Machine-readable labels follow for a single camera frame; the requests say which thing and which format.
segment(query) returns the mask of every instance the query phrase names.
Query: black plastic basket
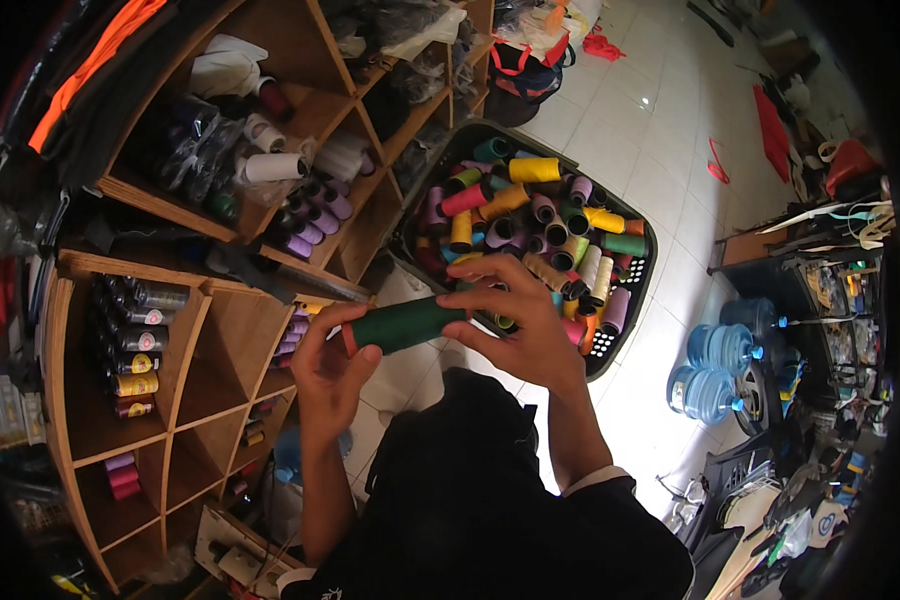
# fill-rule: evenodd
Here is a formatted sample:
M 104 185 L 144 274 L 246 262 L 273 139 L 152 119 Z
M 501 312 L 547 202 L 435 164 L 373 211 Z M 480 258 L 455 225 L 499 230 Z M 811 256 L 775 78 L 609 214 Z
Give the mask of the black plastic basket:
M 430 161 L 430 164 L 427 165 L 425 173 L 407 194 L 404 201 L 403 217 L 397 223 L 387 245 L 396 262 L 419 278 L 421 282 L 429 285 L 436 294 L 446 294 L 450 290 L 441 283 L 436 282 L 426 270 L 423 270 L 417 264 L 417 260 L 414 258 L 414 249 L 407 244 L 408 241 L 413 243 L 417 239 L 417 211 L 426 200 L 427 190 L 445 182 L 449 177 L 450 169 L 454 165 L 459 164 L 460 161 L 472 160 L 475 146 L 495 137 L 506 138 L 516 150 L 524 150 L 540 157 L 556 157 L 560 160 L 560 166 L 574 175 L 587 175 L 587 173 L 579 169 L 579 165 L 576 162 L 559 152 L 542 146 L 527 136 L 512 129 L 499 126 L 492 121 L 471 119 L 454 127 L 448 134 L 447 141 L 444 142 Z M 616 281 L 612 286 L 612 288 L 616 288 L 618 285 L 622 285 L 630 292 L 629 304 L 626 306 L 626 321 L 623 331 L 615 337 L 608 336 L 600 331 L 597 332 L 593 351 L 584 357 L 586 361 L 586 376 L 590 381 L 599 378 L 611 366 L 613 358 L 634 331 L 637 315 L 640 314 L 640 308 L 643 306 L 644 297 L 646 296 L 647 284 L 657 263 L 657 235 L 654 234 L 653 227 L 646 217 L 627 205 L 622 199 L 617 198 L 607 188 L 600 186 L 595 179 L 593 186 L 606 192 L 606 207 L 608 210 L 621 215 L 624 219 L 643 219 L 646 222 L 644 236 L 647 239 L 648 252 L 643 258 L 633 258 L 630 269 L 632 278 Z M 487 316 L 478 313 L 475 315 L 475 318 L 482 326 L 495 334 L 501 337 L 507 335 Z

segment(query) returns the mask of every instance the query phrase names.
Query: hand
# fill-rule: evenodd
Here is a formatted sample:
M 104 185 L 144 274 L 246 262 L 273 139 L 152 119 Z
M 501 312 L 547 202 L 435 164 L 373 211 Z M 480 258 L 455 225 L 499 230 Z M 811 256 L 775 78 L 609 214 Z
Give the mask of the hand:
M 447 267 L 447 275 L 474 282 L 476 289 L 441 295 L 444 308 L 469 308 L 504 315 L 519 331 L 499 339 L 465 321 L 447 324 L 444 337 L 457 340 L 515 378 L 570 398 L 587 390 L 584 358 L 567 337 L 549 289 L 511 255 L 492 254 Z M 509 291 L 490 286 L 503 282 Z
M 369 306 L 337 303 L 313 317 L 310 328 L 293 354 L 290 369 L 296 378 L 300 405 L 301 444 L 336 444 L 357 414 L 360 390 L 373 376 L 383 352 L 379 345 L 365 345 L 348 360 L 343 337 L 327 334 L 336 326 L 359 319 Z

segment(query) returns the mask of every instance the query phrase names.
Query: red strap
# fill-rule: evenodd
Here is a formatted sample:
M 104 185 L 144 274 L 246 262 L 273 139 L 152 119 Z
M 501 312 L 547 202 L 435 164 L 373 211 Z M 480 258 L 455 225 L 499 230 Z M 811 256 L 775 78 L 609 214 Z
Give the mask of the red strap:
M 530 46 L 527 44 L 521 44 L 523 46 L 523 54 L 520 54 L 520 59 L 517 61 L 517 66 L 519 67 L 517 70 L 514 69 L 505 69 L 500 65 L 500 54 L 497 54 L 497 45 L 493 44 L 490 46 L 490 55 L 493 57 L 493 66 L 497 67 L 497 70 L 503 73 L 504 75 L 509 75 L 510 77 L 514 77 L 515 75 L 519 75 L 523 73 L 523 69 L 527 66 L 527 59 L 530 57 Z

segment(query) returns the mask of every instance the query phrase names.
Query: blue water jug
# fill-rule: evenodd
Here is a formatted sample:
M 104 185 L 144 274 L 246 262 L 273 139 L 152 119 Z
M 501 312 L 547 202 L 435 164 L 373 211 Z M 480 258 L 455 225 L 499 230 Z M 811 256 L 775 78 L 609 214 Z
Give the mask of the blue water jug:
M 716 426 L 731 411 L 742 411 L 733 377 L 725 370 L 681 366 L 667 382 L 667 403 L 674 413 Z
M 777 316 L 777 308 L 766 297 L 727 302 L 720 308 L 720 323 L 742 325 L 750 330 L 757 344 L 766 345 L 772 332 L 787 327 L 787 318 Z
M 336 439 L 339 444 L 340 458 L 347 458 L 353 449 L 353 436 L 347 429 Z M 298 486 L 303 485 L 303 477 L 300 475 L 300 426 L 294 425 L 276 438 L 273 445 L 274 475 L 282 483 L 292 482 Z
M 687 360 L 698 368 L 724 370 L 734 378 L 744 375 L 752 359 L 763 358 L 763 347 L 744 325 L 697 325 L 687 340 Z

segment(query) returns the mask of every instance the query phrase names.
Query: white tile floor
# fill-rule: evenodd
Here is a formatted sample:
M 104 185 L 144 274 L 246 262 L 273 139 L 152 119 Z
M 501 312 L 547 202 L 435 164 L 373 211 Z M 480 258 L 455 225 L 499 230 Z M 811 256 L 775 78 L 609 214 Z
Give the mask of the white tile floor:
M 616 62 L 579 54 L 565 71 L 559 93 L 520 129 L 577 161 L 580 169 L 648 217 L 657 236 L 656 267 L 637 328 L 612 367 L 590 385 L 614 461 L 638 482 L 637 498 L 662 517 L 669 494 L 654 481 L 684 486 L 698 474 L 707 451 L 740 444 L 746 436 L 732 418 L 717 427 L 675 414 L 664 388 L 684 361 L 689 331 L 716 323 L 720 307 L 735 297 L 730 282 L 706 267 L 715 239 L 733 227 L 750 227 L 780 214 L 794 194 L 763 155 L 752 86 L 769 72 L 756 44 L 732 29 L 728 48 L 684 0 L 605 0 L 599 24 L 626 54 Z M 730 184 L 708 172 L 709 138 Z M 385 282 L 379 305 L 430 296 L 402 270 Z M 363 389 L 354 421 L 354 448 L 345 461 L 356 494 L 384 427 L 378 410 L 420 410 L 443 395 L 440 356 L 463 351 L 441 339 L 384 358 Z M 546 444 L 547 392 L 497 371 L 483 356 L 465 351 L 470 368 L 499 378 L 521 402 L 539 405 L 540 475 L 557 491 Z

